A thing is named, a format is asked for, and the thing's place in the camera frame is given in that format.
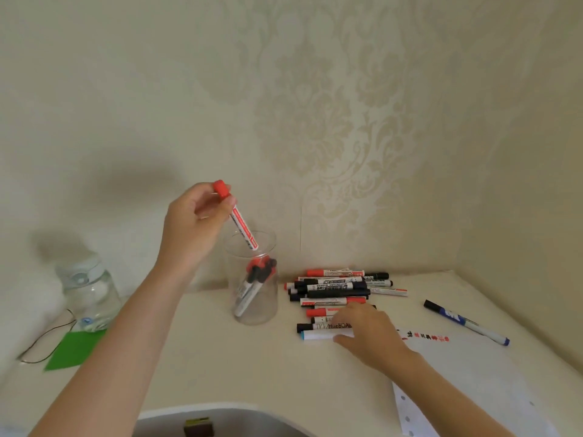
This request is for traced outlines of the pile of whiteboard markers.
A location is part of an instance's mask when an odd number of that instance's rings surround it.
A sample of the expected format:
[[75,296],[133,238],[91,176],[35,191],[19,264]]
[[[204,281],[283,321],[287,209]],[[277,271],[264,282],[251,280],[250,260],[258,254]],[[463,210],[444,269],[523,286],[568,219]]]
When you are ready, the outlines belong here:
[[406,289],[397,288],[387,273],[349,274],[301,277],[284,284],[291,302],[297,302],[307,322],[297,323],[296,332],[304,340],[324,340],[338,335],[353,337],[349,323],[333,323],[336,313],[352,304],[364,305],[371,295],[407,297]]

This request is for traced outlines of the red whiteboard marker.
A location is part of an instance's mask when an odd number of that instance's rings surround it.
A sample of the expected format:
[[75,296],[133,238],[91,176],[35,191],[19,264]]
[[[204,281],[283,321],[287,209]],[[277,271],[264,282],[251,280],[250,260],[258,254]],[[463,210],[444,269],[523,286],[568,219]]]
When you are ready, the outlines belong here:
[[[220,197],[220,199],[222,201],[231,197],[230,188],[227,186],[226,183],[224,183],[223,180],[215,181],[213,183],[213,189],[214,189],[215,193],[218,194],[218,196]],[[258,243],[256,242],[256,240],[255,240],[250,228],[248,227],[247,223],[245,222],[243,216],[239,212],[237,205],[234,205],[234,207],[230,213],[230,217],[233,220],[233,222],[235,223],[237,230],[240,232],[240,234],[244,238],[244,241],[247,244],[247,246],[249,247],[249,249],[252,251],[257,251],[259,248]]]

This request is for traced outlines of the blue whiteboard marker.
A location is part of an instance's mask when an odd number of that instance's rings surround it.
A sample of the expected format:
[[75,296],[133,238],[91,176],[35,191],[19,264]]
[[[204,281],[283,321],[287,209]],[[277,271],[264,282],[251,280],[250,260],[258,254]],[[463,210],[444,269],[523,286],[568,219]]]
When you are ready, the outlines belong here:
[[491,339],[492,341],[496,342],[499,345],[502,346],[509,346],[510,345],[510,339],[502,336],[498,333],[493,332],[492,330],[488,330],[485,327],[480,326],[479,324],[477,324],[476,322],[468,319],[467,317],[463,317],[451,310],[447,310],[445,308],[443,308],[442,306],[430,301],[430,300],[425,300],[424,304],[423,304],[424,308],[437,313],[439,315],[441,315],[442,317],[445,317],[469,330],[472,330],[474,332],[476,332],[477,334],[480,334],[482,336],[485,336],[489,339]]

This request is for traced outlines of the person's right hand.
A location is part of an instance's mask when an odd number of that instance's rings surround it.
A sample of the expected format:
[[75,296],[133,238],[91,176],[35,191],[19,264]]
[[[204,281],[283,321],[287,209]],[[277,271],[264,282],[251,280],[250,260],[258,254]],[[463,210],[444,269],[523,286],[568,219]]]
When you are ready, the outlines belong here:
[[419,355],[400,337],[389,316],[369,304],[350,303],[332,318],[332,324],[347,323],[353,336],[361,341],[362,363],[391,379],[403,374],[405,367],[416,365]]

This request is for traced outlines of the person's left hand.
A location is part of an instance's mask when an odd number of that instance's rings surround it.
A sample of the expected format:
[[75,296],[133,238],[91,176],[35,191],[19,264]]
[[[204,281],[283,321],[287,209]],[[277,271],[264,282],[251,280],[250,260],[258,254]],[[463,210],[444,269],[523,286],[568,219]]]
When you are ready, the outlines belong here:
[[196,210],[209,198],[219,197],[213,183],[197,183],[168,207],[162,241],[154,266],[170,279],[189,281],[209,255],[227,221],[200,220]]

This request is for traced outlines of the green paper card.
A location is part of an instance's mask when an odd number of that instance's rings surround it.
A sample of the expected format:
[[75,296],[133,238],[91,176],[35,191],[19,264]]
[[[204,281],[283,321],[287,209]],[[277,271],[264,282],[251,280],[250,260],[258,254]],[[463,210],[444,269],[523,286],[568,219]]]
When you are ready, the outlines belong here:
[[49,358],[44,371],[55,371],[82,365],[106,332],[107,330],[67,333]]

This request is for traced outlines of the clear plastic cup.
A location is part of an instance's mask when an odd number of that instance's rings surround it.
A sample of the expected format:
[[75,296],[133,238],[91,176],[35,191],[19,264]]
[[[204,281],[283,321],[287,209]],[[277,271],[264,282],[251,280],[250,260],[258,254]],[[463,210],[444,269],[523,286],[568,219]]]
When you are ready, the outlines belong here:
[[[268,322],[278,310],[278,256],[276,253],[276,235],[274,232],[261,228],[252,230],[252,234],[258,243],[258,250],[249,249],[240,232],[235,229],[223,237],[223,253],[225,259],[226,276],[228,280],[230,296],[230,312],[239,323],[253,326]],[[233,315],[233,307],[239,285],[246,276],[245,268],[254,257],[269,255],[276,259],[278,264],[276,271],[264,284],[259,293],[251,302],[251,305],[241,317]]]

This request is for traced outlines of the white paper sheet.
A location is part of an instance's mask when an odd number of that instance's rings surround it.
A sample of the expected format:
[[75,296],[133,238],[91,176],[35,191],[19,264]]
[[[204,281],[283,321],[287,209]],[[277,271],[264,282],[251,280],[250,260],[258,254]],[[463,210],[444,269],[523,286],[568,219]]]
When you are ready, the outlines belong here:
[[476,333],[399,331],[404,343],[516,437],[560,437],[503,346]]

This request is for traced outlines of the clear water bottle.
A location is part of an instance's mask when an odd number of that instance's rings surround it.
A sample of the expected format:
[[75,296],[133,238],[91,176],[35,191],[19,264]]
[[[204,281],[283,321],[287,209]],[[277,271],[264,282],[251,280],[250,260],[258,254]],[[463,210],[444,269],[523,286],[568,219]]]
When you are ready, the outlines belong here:
[[70,257],[55,264],[62,284],[66,307],[80,330],[106,330],[122,308],[122,300],[113,278],[101,257],[94,252]]

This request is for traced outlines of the person's right forearm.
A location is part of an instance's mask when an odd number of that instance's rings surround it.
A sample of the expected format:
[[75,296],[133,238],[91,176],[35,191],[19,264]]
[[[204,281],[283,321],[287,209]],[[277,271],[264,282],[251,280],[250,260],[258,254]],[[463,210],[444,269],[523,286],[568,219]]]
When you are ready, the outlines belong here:
[[388,363],[386,375],[417,405],[440,437],[516,437],[419,353],[405,349]]

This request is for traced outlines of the black cap marker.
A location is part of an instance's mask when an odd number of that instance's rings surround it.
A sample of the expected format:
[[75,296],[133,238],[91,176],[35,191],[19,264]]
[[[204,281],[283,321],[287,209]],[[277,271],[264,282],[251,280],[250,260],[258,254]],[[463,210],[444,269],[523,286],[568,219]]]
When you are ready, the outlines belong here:
[[239,304],[243,301],[246,294],[251,289],[254,282],[258,281],[260,277],[262,277],[265,273],[265,267],[259,267],[258,265],[254,265],[251,267],[250,271],[247,272],[244,280],[241,282],[237,289],[236,293],[236,304]]
[[244,315],[245,311],[251,305],[251,302],[253,301],[253,299],[256,297],[256,295],[259,293],[261,288],[264,286],[265,282],[271,276],[273,276],[273,274],[275,273],[277,264],[278,264],[277,260],[271,258],[270,261],[265,264],[265,271],[264,271],[265,274],[262,277],[260,277],[258,279],[258,281],[253,283],[251,289],[246,294],[243,301],[240,302],[239,304],[236,304],[236,301],[235,301],[234,307],[233,307],[233,315],[235,317],[241,317],[242,315]]

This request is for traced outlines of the small brown box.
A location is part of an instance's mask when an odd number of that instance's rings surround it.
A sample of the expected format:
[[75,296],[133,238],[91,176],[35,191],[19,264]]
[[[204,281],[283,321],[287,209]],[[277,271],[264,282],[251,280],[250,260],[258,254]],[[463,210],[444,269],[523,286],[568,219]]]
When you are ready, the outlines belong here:
[[215,437],[213,422],[209,417],[186,420],[183,431],[185,437]]

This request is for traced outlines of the person's left forearm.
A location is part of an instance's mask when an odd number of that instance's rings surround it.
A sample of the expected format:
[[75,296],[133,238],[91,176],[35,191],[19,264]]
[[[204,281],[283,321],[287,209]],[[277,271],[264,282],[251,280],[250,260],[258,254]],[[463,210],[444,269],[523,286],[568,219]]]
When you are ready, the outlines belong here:
[[197,266],[155,264],[28,437],[131,437]]

